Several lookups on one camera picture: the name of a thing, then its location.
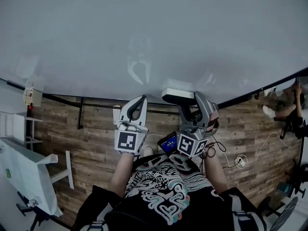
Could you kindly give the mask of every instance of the white table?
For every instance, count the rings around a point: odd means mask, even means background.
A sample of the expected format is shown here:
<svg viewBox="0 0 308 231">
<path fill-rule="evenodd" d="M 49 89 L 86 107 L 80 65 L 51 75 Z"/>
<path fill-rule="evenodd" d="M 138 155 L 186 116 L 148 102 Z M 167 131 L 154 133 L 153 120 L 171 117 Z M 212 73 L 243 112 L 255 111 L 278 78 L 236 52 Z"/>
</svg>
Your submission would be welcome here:
<svg viewBox="0 0 308 231">
<path fill-rule="evenodd" d="M 28 200 L 36 200 L 37 207 L 47 214 L 62 215 L 46 169 L 46 164 L 58 162 L 58 156 L 51 154 L 44 157 L 9 139 L 0 139 L 0 149 L 1 164 L 10 171 L 10 183 Z"/>
</svg>

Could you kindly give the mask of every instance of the black t-shirt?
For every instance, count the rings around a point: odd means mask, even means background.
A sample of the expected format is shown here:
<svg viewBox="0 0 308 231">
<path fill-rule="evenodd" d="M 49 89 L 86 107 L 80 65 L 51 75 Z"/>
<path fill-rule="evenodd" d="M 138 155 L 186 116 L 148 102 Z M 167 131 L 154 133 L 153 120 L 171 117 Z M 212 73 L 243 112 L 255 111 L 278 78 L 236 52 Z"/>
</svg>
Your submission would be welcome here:
<svg viewBox="0 0 308 231">
<path fill-rule="evenodd" d="M 142 158 L 133 168 L 124 199 L 93 187 L 74 231 L 92 230 L 91 225 L 111 231 L 266 230 L 257 209 L 237 188 L 218 196 L 197 165 L 183 155 Z"/>
</svg>

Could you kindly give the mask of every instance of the person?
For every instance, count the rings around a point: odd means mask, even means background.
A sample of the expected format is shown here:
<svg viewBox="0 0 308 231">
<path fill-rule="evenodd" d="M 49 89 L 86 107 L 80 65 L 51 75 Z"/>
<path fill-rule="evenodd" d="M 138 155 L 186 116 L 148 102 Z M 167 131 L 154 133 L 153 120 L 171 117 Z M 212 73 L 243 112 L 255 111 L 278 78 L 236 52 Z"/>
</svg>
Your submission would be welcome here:
<svg viewBox="0 0 308 231">
<path fill-rule="evenodd" d="M 146 154 L 135 162 L 121 155 L 108 189 L 93 186 L 73 231 L 266 230 L 253 204 L 229 187 L 212 150 L 203 160 L 206 176 L 182 154 Z"/>
<path fill-rule="evenodd" d="M 263 113 L 268 118 L 286 118 L 290 116 L 290 119 L 296 127 L 301 127 L 303 125 L 305 117 L 308 117 L 308 109 L 303 92 L 303 85 L 300 82 L 296 82 L 295 88 L 295 101 L 292 105 L 285 107 L 282 110 L 274 111 L 271 108 L 267 107 L 266 105 L 262 106 Z M 284 90 L 284 93 L 290 94 L 294 90 L 294 87 L 290 87 Z"/>
</svg>

